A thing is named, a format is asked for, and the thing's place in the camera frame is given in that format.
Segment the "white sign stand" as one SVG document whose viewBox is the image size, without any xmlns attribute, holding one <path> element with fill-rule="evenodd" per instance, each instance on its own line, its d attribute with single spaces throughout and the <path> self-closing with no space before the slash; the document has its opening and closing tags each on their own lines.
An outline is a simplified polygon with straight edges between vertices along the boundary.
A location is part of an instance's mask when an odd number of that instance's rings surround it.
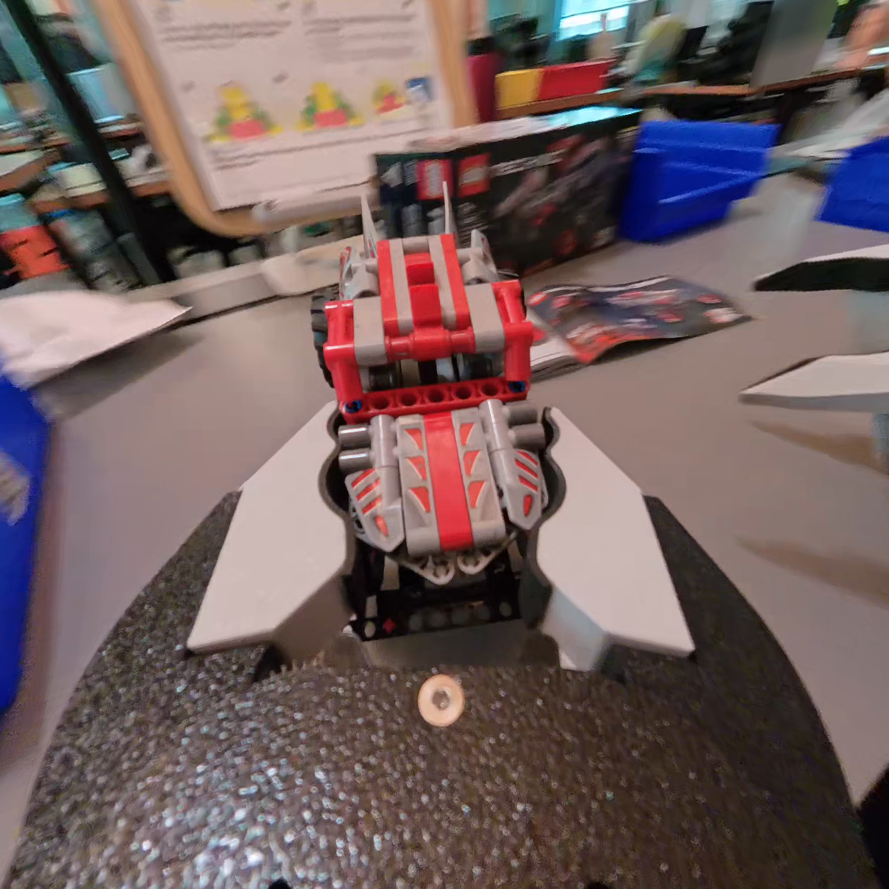
<svg viewBox="0 0 889 889">
<path fill-rule="evenodd" d="M 302 297 L 339 283 L 339 257 L 348 247 L 360 247 L 360 237 L 341 239 L 283 253 L 225 269 L 123 294 L 131 303 L 172 301 L 189 309 L 192 318 L 216 316 L 230 310 Z"/>
</svg>

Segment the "black toy set box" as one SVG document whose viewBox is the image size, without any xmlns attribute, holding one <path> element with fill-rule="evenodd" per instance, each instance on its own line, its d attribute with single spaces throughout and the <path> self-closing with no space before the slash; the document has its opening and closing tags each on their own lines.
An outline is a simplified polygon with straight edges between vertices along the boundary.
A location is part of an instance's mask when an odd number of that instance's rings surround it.
<svg viewBox="0 0 889 889">
<path fill-rule="evenodd" d="M 478 232 L 498 269 L 561 264 L 616 238 L 642 112 L 590 106 L 462 127 L 373 156 L 389 238 Z"/>
</svg>

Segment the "red grey toy monster truck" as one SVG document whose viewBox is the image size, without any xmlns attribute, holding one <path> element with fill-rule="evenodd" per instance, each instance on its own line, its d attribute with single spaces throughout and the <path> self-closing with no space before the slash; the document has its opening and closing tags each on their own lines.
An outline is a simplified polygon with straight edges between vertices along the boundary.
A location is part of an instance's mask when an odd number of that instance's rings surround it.
<svg viewBox="0 0 889 889">
<path fill-rule="evenodd" d="M 517 620 L 550 500 L 522 284 L 481 232 L 459 245 L 447 186 L 432 235 L 383 238 L 361 204 L 362 247 L 341 253 L 315 330 L 357 539 L 350 629 L 369 643 Z"/>
</svg>

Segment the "grey desk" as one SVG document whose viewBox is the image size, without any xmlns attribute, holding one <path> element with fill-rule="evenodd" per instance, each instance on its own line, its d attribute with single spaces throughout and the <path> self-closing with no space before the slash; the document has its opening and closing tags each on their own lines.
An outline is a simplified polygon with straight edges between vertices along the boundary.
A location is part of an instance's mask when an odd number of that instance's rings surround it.
<svg viewBox="0 0 889 889">
<path fill-rule="evenodd" d="M 684 241 L 617 246 L 544 283 L 672 275 L 752 321 L 534 385 L 662 499 L 779 639 L 820 711 L 855 799 L 887 764 L 887 477 L 860 414 L 741 405 L 809 357 L 866 349 L 866 301 L 754 294 L 759 275 L 882 244 L 823 225 L 821 190 L 763 182 Z M 27 806 L 74 684 L 123 610 L 220 498 L 323 405 L 303 353 L 305 300 L 274 301 L 139 343 L 43 389 L 57 425 L 28 666 L 2 727 L 2 845 Z"/>
</svg>

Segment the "toy truck instruction booklet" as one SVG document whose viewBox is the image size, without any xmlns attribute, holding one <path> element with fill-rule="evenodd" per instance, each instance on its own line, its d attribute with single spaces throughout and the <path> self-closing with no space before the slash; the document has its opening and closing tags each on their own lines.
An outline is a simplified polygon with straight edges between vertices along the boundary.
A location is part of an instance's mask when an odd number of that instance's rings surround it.
<svg viewBox="0 0 889 889">
<path fill-rule="evenodd" d="M 632 344 L 692 339 L 750 321 L 724 294 L 668 276 L 613 285 L 550 284 L 526 297 L 537 382 Z"/>
</svg>

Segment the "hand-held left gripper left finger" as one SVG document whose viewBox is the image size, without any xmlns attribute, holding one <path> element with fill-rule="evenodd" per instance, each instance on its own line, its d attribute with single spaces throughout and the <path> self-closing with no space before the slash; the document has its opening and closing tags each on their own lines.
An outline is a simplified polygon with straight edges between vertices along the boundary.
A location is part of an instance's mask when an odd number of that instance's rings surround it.
<svg viewBox="0 0 889 889">
<path fill-rule="evenodd" d="M 356 538 L 326 485 L 337 415 L 325 405 L 244 482 L 188 651 L 270 645 L 306 661 L 347 625 Z"/>
</svg>

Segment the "white crumpled paper bag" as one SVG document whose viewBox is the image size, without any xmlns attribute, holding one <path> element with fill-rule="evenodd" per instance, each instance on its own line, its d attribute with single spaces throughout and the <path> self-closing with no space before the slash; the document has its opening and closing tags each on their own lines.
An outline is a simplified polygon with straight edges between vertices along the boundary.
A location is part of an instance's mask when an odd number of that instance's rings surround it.
<svg viewBox="0 0 889 889">
<path fill-rule="evenodd" d="M 1 369 L 29 389 L 173 326 L 190 312 L 171 300 L 130 301 L 95 291 L 3 297 Z"/>
</svg>

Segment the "blue plastic bin with tag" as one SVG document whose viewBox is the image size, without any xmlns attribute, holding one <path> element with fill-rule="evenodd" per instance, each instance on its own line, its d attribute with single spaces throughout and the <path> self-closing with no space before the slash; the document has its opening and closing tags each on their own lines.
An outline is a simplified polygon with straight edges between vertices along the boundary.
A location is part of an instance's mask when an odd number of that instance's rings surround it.
<svg viewBox="0 0 889 889">
<path fill-rule="evenodd" d="M 1 716 L 24 671 L 28 611 L 50 449 L 50 422 L 31 395 L 1 378 Z"/>
</svg>

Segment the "yellow plastic bin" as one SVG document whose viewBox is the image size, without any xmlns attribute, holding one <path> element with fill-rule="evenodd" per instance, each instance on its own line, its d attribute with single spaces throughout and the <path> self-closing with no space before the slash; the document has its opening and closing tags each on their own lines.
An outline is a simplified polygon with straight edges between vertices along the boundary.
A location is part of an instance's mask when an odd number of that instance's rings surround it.
<svg viewBox="0 0 889 889">
<path fill-rule="evenodd" d="M 495 76 L 495 110 L 498 114 L 539 100 L 544 68 L 503 71 Z"/>
</svg>

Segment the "red plastic bin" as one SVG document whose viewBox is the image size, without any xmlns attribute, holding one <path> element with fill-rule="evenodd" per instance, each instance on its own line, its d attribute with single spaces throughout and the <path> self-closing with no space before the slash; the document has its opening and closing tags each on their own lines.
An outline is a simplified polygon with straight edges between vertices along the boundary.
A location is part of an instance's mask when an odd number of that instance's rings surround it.
<svg viewBox="0 0 889 889">
<path fill-rule="evenodd" d="M 536 101 L 594 95 L 607 86 L 614 57 L 547 65 L 540 69 Z"/>
</svg>

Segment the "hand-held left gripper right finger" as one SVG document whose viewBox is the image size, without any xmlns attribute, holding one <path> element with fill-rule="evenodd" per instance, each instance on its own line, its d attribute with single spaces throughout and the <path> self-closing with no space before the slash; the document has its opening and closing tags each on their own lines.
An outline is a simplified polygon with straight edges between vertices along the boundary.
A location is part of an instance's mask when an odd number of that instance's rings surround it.
<svg viewBox="0 0 889 889">
<path fill-rule="evenodd" d="M 598 670 L 616 646 L 687 658 L 695 642 L 642 490 L 562 411 L 549 417 L 564 492 L 537 537 L 551 590 L 541 633 L 569 670 Z"/>
</svg>

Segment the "maroon bottle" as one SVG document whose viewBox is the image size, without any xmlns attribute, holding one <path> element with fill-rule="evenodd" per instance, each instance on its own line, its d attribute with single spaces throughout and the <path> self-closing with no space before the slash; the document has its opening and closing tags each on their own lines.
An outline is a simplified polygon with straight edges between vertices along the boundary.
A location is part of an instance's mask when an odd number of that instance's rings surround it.
<svg viewBox="0 0 889 889">
<path fill-rule="evenodd" d="M 469 55 L 467 64 L 477 121 L 490 123 L 495 119 L 496 78 L 501 72 L 502 57 L 495 50 L 484 51 Z"/>
</svg>

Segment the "wooden instruction sign board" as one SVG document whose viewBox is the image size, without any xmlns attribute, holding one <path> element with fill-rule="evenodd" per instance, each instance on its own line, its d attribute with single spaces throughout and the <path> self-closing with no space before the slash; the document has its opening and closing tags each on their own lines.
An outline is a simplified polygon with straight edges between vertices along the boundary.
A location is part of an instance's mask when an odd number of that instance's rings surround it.
<svg viewBox="0 0 889 889">
<path fill-rule="evenodd" d="M 477 121 L 461 2 L 95 2 L 170 193 L 262 235 L 359 212 L 377 154 Z"/>
</svg>

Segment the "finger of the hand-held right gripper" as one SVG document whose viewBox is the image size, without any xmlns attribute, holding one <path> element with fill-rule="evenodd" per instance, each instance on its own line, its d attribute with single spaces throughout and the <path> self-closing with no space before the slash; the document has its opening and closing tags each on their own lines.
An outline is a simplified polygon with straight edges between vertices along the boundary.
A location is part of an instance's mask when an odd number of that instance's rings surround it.
<svg viewBox="0 0 889 889">
<path fill-rule="evenodd" d="M 888 293 L 888 245 L 812 257 L 762 275 L 753 283 L 762 293 L 857 291 Z"/>
<path fill-rule="evenodd" d="M 754 406 L 888 414 L 888 354 L 807 359 L 758 381 L 739 394 Z"/>
</svg>

